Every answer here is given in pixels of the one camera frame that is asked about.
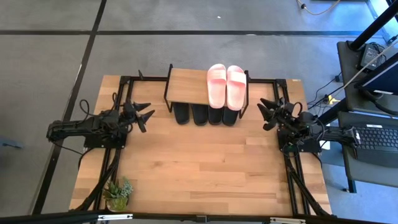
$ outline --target pink slipper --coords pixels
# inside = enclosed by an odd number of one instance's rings
[[[226,104],[234,111],[242,109],[246,92],[246,75],[242,68],[236,65],[229,66],[226,82]]]
[[[223,64],[211,66],[207,71],[207,90],[212,108],[222,108],[225,104],[226,72]]]

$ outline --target potted plant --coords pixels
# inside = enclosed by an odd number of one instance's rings
[[[119,186],[118,181],[109,181],[108,188],[103,190],[106,206],[112,212],[122,212],[126,209],[132,186],[127,178],[123,177],[123,181],[123,186]]]

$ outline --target shoe rack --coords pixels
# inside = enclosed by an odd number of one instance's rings
[[[239,118],[243,117],[249,104],[249,71],[245,70],[244,73],[246,74],[247,85],[244,106],[239,111]],[[174,68],[173,65],[170,64],[164,91],[164,100],[169,112],[173,110],[173,102],[209,105],[206,78],[207,71],[205,70]]]

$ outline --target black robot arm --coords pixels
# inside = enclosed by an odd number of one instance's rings
[[[320,152],[319,141],[336,141],[341,144],[356,148],[360,144],[358,132],[353,127],[339,128],[324,126],[315,116],[306,111],[299,111],[298,116],[292,115],[295,105],[301,103],[285,103],[281,99],[274,103],[261,98],[262,104],[257,104],[267,123],[263,126],[266,131],[279,124],[278,138],[281,149],[287,152],[295,150],[297,146],[300,152]]]
[[[138,114],[138,111],[148,107],[150,103],[123,104],[123,111],[106,110],[100,114],[80,121],[54,121],[47,130],[47,139],[56,142],[70,136],[86,137],[85,147],[122,147],[126,136],[132,130],[132,124],[137,123],[141,132],[146,132],[145,123],[155,112]]]

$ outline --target black keyboard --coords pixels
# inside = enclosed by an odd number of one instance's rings
[[[356,148],[359,161],[398,168],[398,127],[376,124],[353,126],[361,141]]]

